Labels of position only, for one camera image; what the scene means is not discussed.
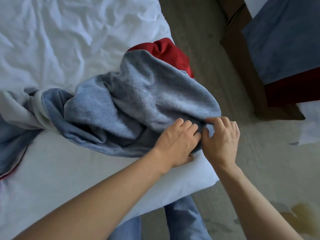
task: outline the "person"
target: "person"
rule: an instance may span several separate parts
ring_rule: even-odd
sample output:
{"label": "person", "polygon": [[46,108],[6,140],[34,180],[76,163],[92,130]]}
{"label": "person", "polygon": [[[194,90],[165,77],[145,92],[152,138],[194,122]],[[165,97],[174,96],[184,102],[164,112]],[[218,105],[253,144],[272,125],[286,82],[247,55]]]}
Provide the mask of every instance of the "person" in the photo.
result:
{"label": "person", "polygon": [[[145,156],[66,202],[15,239],[141,239],[139,218],[117,225],[171,168],[192,161],[190,153],[202,140],[203,153],[228,193],[246,238],[301,240],[236,165],[237,123],[227,117],[206,121],[215,126],[212,137],[206,128],[201,135],[196,124],[177,119]],[[172,240],[211,239],[190,196],[165,206],[165,210]]]}

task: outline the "white bed sheet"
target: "white bed sheet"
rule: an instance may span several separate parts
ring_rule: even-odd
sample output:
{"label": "white bed sheet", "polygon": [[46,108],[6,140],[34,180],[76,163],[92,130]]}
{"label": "white bed sheet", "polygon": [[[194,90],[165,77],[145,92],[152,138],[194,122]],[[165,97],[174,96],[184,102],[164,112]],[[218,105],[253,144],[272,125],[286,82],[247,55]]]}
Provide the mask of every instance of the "white bed sheet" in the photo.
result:
{"label": "white bed sheet", "polygon": [[[254,18],[268,0],[244,0],[251,17]],[[306,119],[301,122],[298,145],[320,141],[320,100],[299,103],[298,107]]]}
{"label": "white bed sheet", "polygon": [[[0,0],[0,89],[74,91],[119,69],[132,46],[169,37],[158,0]],[[0,181],[0,236],[11,239],[50,211],[135,159],[107,156],[43,132],[17,170]],[[124,220],[212,186],[202,152],[171,170]]]}

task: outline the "pant leg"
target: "pant leg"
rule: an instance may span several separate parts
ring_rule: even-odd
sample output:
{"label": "pant leg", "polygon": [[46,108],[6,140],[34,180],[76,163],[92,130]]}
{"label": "pant leg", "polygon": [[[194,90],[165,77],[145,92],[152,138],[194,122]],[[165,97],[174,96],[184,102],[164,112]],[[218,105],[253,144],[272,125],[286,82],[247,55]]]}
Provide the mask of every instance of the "pant leg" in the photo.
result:
{"label": "pant leg", "polygon": [[212,240],[190,195],[164,207],[170,240]]}
{"label": "pant leg", "polygon": [[141,216],[132,218],[118,226],[109,240],[141,240]]}

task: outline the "person's left arm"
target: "person's left arm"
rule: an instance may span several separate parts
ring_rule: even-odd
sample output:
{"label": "person's left arm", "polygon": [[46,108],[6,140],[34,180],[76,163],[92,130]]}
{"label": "person's left arm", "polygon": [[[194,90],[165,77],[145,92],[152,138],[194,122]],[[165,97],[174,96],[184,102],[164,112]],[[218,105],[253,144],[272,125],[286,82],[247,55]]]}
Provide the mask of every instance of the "person's left arm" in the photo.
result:
{"label": "person's left arm", "polygon": [[106,239],[163,174],[192,160],[188,155],[201,138],[197,129],[178,119],[144,157],[52,211],[15,240]]}

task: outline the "jeans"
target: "jeans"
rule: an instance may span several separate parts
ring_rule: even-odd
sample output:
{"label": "jeans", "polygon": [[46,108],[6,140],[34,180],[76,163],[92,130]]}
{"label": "jeans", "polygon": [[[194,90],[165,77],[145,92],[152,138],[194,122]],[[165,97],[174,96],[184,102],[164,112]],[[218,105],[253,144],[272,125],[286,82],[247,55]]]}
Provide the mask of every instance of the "jeans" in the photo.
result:
{"label": "jeans", "polygon": [[[164,207],[171,240],[211,240],[190,195]],[[141,240],[141,216],[118,226],[109,240]]]}

